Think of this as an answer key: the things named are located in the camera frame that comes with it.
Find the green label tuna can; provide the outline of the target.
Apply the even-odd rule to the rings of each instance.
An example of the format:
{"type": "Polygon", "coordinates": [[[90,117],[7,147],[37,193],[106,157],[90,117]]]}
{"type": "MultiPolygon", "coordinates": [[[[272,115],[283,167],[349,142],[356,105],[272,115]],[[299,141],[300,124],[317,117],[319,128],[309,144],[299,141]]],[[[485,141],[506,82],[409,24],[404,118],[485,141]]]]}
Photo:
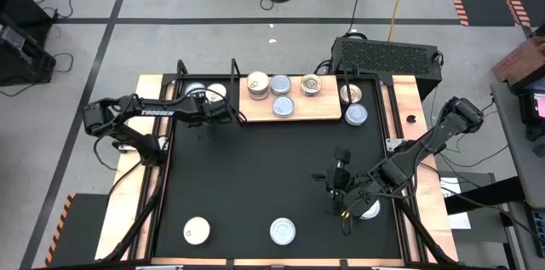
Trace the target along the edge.
{"type": "Polygon", "coordinates": [[[370,208],[365,211],[360,217],[360,220],[370,220],[378,216],[381,210],[381,204],[379,200],[376,200],[370,208]]]}
{"type": "Polygon", "coordinates": [[[291,90],[291,79],[286,75],[274,75],[271,77],[269,87],[275,95],[287,95],[291,90]]]}
{"type": "Polygon", "coordinates": [[[200,82],[189,83],[185,90],[184,96],[201,97],[206,91],[206,87],[200,82]]]}
{"type": "Polygon", "coordinates": [[[279,217],[272,222],[269,233],[275,244],[288,245],[295,239],[295,224],[288,218],[279,217]]]}
{"type": "Polygon", "coordinates": [[[279,96],[272,104],[272,112],[278,118],[288,118],[295,111],[295,102],[289,96],[279,96]]]}

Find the black equipment cart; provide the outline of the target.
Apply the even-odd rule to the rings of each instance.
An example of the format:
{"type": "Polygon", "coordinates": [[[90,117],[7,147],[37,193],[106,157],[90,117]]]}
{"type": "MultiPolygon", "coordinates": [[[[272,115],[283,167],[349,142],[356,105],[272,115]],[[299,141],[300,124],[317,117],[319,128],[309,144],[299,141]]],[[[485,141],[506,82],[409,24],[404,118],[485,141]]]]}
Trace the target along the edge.
{"type": "Polygon", "coordinates": [[[51,80],[56,59],[45,41],[53,23],[33,0],[0,0],[0,86],[51,80]]]}

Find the black mesh computer case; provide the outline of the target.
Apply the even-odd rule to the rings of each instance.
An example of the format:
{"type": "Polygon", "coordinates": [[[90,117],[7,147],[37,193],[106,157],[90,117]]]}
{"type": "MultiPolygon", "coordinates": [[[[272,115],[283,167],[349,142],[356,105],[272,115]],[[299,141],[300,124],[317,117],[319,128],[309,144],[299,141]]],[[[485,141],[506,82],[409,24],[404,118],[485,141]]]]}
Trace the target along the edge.
{"type": "Polygon", "coordinates": [[[444,57],[435,46],[339,37],[332,47],[330,73],[374,74],[390,83],[392,76],[412,75],[423,100],[442,81],[444,57]]]}

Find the silver lid seafood can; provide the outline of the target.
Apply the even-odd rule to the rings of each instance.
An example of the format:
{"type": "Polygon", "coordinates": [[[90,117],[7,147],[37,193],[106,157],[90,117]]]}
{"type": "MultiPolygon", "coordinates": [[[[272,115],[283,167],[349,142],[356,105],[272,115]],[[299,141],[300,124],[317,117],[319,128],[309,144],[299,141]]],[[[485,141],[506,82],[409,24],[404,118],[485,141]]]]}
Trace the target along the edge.
{"type": "Polygon", "coordinates": [[[368,117],[368,112],[363,105],[353,103],[351,104],[345,114],[345,121],[352,126],[362,125],[368,117]]]}

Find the brown cardboard box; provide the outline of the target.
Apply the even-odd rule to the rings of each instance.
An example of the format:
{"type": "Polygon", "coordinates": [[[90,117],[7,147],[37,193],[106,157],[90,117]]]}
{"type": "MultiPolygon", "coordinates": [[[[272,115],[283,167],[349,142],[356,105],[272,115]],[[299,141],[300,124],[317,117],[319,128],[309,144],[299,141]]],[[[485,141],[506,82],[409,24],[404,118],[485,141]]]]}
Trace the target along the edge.
{"type": "Polygon", "coordinates": [[[545,37],[527,39],[492,67],[498,82],[521,82],[545,67],[545,37]]]}

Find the black tablet pink screen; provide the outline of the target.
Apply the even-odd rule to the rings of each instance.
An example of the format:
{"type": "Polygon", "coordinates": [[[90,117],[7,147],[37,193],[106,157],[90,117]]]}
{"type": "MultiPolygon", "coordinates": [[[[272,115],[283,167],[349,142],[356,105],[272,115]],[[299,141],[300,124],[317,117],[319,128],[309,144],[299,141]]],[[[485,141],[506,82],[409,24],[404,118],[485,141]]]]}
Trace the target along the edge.
{"type": "Polygon", "coordinates": [[[545,77],[520,91],[521,119],[527,125],[545,125],[545,77]]]}

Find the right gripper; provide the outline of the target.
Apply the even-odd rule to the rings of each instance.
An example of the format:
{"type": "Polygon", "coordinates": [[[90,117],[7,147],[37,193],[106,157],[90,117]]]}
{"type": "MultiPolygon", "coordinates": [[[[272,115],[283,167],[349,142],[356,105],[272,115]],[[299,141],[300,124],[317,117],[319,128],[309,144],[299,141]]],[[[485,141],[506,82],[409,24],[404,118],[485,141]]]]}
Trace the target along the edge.
{"type": "Polygon", "coordinates": [[[334,211],[368,211],[376,200],[343,168],[329,168],[326,173],[311,174],[313,179],[325,179],[326,192],[332,199],[334,211]]]}

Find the grey side table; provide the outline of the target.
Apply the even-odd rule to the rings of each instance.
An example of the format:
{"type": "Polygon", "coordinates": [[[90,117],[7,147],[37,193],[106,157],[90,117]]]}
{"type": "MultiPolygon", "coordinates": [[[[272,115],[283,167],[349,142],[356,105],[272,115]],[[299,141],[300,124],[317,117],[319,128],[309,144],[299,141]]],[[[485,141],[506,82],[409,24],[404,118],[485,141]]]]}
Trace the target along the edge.
{"type": "Polygon", "coordinates": [[[520,218],[529,227],[534,224],[530,208],[545,210],[545,157],[539,158],[532,151],[532,143],[525,138],[519,100],[508,85],[493,83],[490,90],[525,195],[525,201],[508,202],[508,208],[514,218],[520,218]]]}

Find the black support beam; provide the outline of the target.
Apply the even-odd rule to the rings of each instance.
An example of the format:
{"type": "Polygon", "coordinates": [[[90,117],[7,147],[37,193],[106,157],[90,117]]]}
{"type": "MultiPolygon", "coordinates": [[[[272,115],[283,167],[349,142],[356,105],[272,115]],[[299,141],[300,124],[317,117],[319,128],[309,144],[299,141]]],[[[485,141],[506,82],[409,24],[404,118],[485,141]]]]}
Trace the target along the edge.
{"type": "Polygon", "coordinates": [[[487,206],[525,201],[525,193],[518,176],[470,191],[453,193],[445,199],[448,215],[468,212],[487,206]]]}

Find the wooden shelf black frame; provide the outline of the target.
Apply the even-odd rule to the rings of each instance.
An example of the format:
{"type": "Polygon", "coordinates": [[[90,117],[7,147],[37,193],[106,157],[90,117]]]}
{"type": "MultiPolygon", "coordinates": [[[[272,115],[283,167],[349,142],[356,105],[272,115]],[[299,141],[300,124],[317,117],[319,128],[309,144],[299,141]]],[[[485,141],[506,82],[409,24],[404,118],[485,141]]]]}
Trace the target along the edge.
{"type": "Polygon", "coordinates": [[[334,120],[341,117],[341,100],[339,97],[340,85],[338,77],[334,75],[319,76],[322,82],[320,92],[313,97],[306,97],[301,93],[301,78],[303,76],[289,76],[291,90],[287,95],[295,102],[295,111],[288,118],[278,118],[273,114],[273,101],[279,97],[271,92],[261,101],[253,100],[247,88],[247,76],[240,77],[237,72],[237,63],[232,61],[232,86],[229,87],[229,96],[233,105],[245,116],[245,120],[252,122],[309,121],[334,120]]]}

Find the black keyboard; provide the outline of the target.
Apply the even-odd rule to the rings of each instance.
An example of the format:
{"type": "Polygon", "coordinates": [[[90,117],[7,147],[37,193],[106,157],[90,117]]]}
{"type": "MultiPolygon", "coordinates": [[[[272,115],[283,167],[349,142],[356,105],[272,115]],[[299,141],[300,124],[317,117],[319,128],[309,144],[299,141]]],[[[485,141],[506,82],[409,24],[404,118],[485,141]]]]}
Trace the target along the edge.
{"type": "Polygon", "coordinates": [[[531,209],[530,213],[538,237],[542,244],[545,246],[545,210],[531,209]]]}

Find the black table mat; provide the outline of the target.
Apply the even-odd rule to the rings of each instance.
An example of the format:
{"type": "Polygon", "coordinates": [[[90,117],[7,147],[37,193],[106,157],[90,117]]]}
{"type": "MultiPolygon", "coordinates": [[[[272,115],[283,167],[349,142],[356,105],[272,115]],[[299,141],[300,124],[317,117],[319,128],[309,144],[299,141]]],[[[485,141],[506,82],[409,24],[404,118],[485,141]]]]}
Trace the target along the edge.
{"type": "Polygon", "coordinates": [[[274,122],[215,126],[212,141],[196,129],[175,126],[172,159],[158,226],[155,254],[177,258],[398,259],[401,256],[391,201],[377,217],[357,220],[349,236],[332,213],[332,201],[311,174],[335,164],[334,151],[352,154],[348,169],[360,172],[380,162],[383,147],[378,88],[359,81],[369,116],[358,127],[341,121],[274,122]],[[202,216],[210,235],[200,245],[183,236],[186,222],[202,216]],[[295,239],[275,244],[272,222],[295,224],[295,239]]]}

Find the white paper sheet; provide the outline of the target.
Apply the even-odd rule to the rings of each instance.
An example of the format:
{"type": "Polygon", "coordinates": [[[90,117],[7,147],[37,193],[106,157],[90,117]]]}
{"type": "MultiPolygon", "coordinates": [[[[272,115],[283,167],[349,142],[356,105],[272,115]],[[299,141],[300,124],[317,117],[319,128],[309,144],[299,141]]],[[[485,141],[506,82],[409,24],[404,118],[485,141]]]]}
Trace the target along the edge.
{"type": "MultiPolygon", "coordinates": [[[[453,177],[441,177],[440,186],[444,198],[449,198],[455,193],[461,193],[460,184],[457,178],[453,177]]],[[[470,230],[471,223],[468,218],[468,213],[458,213],[454,215],[448,215],[450,221],[450,228],[455,230],[470,230]]]]}

